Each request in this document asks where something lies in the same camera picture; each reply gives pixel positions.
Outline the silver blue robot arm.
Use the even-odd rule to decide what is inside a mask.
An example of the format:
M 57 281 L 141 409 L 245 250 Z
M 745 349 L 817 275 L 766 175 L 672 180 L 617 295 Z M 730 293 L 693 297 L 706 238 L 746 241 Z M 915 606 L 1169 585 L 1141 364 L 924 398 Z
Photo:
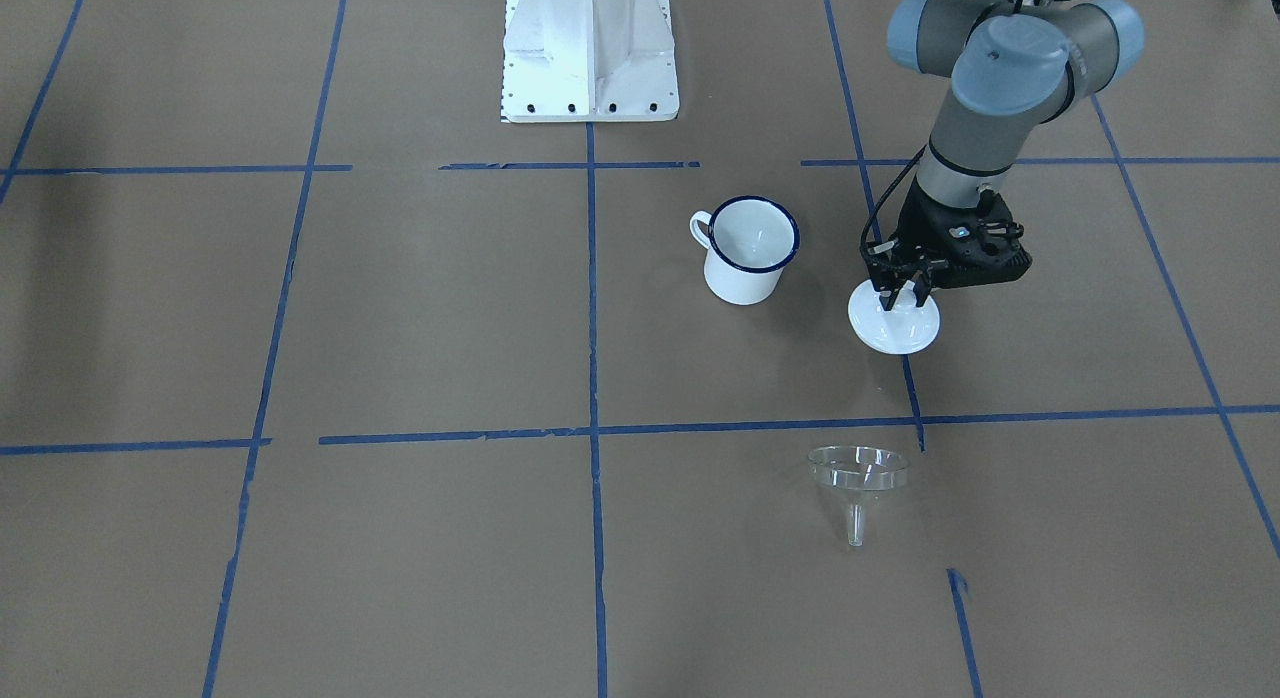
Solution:
M 937 289 L 1020 279 L 1032 259 L 1001 188 L 1039 126 L 1128 73 L 1146 47 L 1121 0 L 904 0 L 886 33 L 900 67 L 948 79 L 895 228 L 861 256 L 879 307 L 902 291 L 923 306 Z

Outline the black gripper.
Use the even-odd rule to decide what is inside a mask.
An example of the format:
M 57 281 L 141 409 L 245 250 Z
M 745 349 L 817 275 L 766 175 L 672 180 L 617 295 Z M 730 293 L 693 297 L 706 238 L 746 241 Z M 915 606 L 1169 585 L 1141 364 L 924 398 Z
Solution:
M 911 283 L 916 309 L 924 309 L 933 288 L 982 286 L 991 279 L 989 257 L 979 241 L 979 213 L 956 209 L 933 200 L 922 188 L 910 188 L 887 250 L 876 254 L 867 243 L 864 261 L 870 283 L 878 291 L 881 310 L 891 312 L 899 287 Z

